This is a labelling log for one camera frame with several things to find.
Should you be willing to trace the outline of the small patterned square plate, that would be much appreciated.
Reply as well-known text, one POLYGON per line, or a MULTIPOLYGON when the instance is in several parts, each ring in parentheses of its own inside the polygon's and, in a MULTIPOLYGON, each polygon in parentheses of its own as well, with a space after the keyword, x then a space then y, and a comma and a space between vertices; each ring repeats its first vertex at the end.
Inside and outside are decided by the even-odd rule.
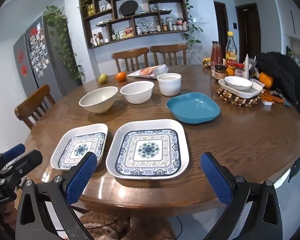
POLYGON ((50 165, 56 170, 69 170, 77 165, 88 152, 100 163, 108 134, 106 124, 92 124, 73 128, 66 132, 55 148, 50 165))

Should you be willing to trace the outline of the blue square plate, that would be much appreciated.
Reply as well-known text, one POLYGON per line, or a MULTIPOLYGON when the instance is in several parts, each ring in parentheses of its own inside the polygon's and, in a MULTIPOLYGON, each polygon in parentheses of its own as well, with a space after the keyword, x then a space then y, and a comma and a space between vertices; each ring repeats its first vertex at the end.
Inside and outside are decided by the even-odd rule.
POLYGON ((186 124, 201 124, 219 116, 220 107, 203 93, 191 92, 175 96, 166 102, 171 114, 186 124))

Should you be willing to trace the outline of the large patterned square plate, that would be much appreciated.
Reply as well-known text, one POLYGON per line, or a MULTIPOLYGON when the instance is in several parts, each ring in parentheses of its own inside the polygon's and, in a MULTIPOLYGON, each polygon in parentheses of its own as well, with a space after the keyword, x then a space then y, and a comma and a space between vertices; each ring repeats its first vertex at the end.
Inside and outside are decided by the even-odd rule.
POLYGON ((172 119, 133 121, 116 131, 106 168, 120 179, 161 180, 182 174, 189 161, 182 124, 172 119))

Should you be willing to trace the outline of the wide white bowl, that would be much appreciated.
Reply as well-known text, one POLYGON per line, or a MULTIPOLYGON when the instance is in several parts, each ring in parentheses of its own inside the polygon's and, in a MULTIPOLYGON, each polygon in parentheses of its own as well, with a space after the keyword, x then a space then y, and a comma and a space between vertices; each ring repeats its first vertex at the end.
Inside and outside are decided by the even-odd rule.
POLYGON ((114 104, 118 91, 114 86, 96 89, 81 98, 79 105, 91 113, 106 113, 114 104))

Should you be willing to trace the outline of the tall white cup bowl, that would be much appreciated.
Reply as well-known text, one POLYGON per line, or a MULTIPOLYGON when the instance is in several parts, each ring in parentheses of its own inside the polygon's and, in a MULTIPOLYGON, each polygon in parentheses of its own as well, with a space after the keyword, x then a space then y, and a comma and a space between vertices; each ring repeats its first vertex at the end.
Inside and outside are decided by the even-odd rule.
POLYGON ((164 96, 176 96, 181 91, 181 75, 177 73, 161 74, 157 77, 159 89, 164 96))

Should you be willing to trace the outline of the medium white bowl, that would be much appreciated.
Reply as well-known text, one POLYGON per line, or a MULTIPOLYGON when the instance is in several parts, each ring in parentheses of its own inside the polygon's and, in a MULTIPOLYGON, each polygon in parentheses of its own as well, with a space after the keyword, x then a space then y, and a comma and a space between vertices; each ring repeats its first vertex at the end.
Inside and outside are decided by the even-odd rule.
POLYGON ((137 81, 122 87, 120 93, 129 103, 139 105, 151 98, 153 88, 154 83, 151 81, 137 81))

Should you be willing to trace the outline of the grey refrigerator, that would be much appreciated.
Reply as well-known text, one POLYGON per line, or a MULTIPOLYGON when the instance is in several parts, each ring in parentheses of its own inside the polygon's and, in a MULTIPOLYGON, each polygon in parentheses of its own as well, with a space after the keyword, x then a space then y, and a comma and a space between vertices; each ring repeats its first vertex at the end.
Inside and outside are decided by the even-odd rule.
POLYGON ((50 34, 51 30, 40 16, 17 40, 13 51, 26 96, 49 85, 52 97, 58 101, 83 83, 75 80, 61 63, 54 46, 57 38, 50 34))

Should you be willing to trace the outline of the white rectangular patterned dish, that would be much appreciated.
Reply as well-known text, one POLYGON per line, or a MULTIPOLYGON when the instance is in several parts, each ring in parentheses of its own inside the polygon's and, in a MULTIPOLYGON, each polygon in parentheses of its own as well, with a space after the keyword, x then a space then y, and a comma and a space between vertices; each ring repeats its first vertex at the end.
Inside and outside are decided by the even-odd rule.
POLYGON ((263 87, 257 83, 253 83, 253 86, 245 91, 240 91, 240 90, 231 88, 230 86, 228 86, 225 83, 225 81, 223 79, 219 80, 218 83, 222 89, 224 89, 240 98, 243 98, 243 99, 250 99, 252 97, 255 97, 258 94, 260 94, 263 90, 263 87))

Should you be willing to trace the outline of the orange persimmon fruit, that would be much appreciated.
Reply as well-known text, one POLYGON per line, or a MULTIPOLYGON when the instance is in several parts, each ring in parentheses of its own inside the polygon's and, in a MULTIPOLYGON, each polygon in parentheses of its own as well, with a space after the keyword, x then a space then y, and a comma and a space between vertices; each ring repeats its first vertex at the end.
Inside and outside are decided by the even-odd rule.
POLYGON ((260 73, 258 80, 263 83, 266 88, 271 88, 273 85, 273 78, 265 73, 260 73))

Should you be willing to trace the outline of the red lid chili jar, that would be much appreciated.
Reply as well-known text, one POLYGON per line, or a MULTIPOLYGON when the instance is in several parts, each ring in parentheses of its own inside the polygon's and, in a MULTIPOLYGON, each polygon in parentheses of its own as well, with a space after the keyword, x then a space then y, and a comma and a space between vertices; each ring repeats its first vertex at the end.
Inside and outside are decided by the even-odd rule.
POLYGON ((244 64, 242 63, 235 63, 235 76, 237 77, 244 77, 244 64))

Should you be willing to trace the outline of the red sauce bottle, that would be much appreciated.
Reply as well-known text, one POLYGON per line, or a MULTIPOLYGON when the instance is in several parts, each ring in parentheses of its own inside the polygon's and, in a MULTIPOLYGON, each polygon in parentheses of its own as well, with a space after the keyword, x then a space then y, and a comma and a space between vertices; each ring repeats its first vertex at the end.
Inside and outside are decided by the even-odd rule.
POLYGON ((215 77, 215 66, 223 65, 223 55, 221 45, 217 41, 212 41, 212 51, 210 57, 211 76, 215 77))

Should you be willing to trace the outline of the white snack bag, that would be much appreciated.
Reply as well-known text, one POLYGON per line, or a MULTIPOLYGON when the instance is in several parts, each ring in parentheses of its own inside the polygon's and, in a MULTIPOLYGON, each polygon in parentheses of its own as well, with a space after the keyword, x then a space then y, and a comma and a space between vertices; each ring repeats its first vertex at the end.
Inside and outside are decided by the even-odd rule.
POLYGON ((159 75, 167 74, 168 73, 168 66, 166 64, 143 68, 132 74, 127 75, 128 77, 140 77, 146 79, 157 79, 159 75))

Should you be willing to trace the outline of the yellow cap oil bottle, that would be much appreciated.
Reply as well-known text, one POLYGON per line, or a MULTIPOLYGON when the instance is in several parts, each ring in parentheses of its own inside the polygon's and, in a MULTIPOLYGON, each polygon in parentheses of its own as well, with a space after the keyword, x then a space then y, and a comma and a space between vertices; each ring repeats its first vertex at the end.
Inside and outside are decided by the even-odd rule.
POLYGON ((227 68, 235 68, 235 63, 237 62, 237 47, 232 31, 228 31, 228 41, 225 48, 225 60, 227 68))

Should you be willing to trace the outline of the wooden chair back right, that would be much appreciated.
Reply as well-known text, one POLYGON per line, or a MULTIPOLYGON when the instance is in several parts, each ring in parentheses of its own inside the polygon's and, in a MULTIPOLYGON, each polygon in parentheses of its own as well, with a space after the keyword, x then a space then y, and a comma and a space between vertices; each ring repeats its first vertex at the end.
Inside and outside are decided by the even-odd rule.
POLYGON ((162 55, 164 64, 166 66, 177 66, 178 57, 177 53, 183 53, 183 65, 187 65, 186 51, 188 49, 187 44, 173 44, 173 45, 164 45, 164 46, 151 46, 150 51, 153 53, 155 65, 159 65, 158 54, 162 55))

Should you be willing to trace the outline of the wooden chair back left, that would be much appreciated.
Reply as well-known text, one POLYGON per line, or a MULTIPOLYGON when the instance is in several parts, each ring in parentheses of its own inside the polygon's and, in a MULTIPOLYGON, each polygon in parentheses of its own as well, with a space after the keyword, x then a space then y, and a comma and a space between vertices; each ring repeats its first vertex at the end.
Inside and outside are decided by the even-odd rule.
POLYGON ((125 66, 126 66, 126 71, 133 71, 133 70, 140 70, 143 68, 148 68, 148 53, 149 49, 148 48, 139 48, 139 49, 133 49, 133 50, 128 50, 128 51, 121 51, 118 53, 114 53, 112 55, 112 58, 116 62, 117 66, 117 71, 118 72, 123 72, 121 69, 119 60, 124 60, 125 61, 125 66), (144 59, 144 66, 141 67, 139 63, 139 57, 143 56, 144 59))

